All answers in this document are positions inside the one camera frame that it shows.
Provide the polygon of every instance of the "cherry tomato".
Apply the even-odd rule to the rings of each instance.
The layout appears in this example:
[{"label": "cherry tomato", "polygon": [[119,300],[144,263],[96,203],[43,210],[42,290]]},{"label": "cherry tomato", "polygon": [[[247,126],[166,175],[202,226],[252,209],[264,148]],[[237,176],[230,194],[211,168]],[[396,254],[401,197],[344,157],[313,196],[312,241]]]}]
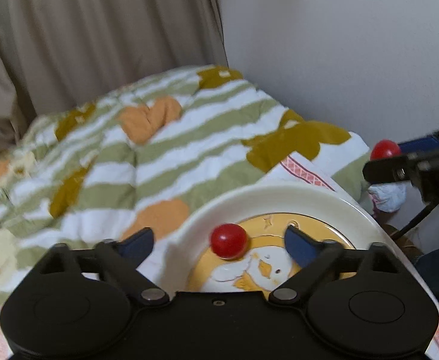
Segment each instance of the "cherry tomato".
[{"label": "cherry tomato", "polygon": [[216,227],[209,238],[211,250],[222,259],[241,257],[248,247],[246,231],[235,223],[225,223]]},{"label": "cherry tomato", "polygon": [[389,139],[383,139],[374,145],[371,152],[371,160],[380,158],[394,157],[401,154],[401,149],[396,142]]}]

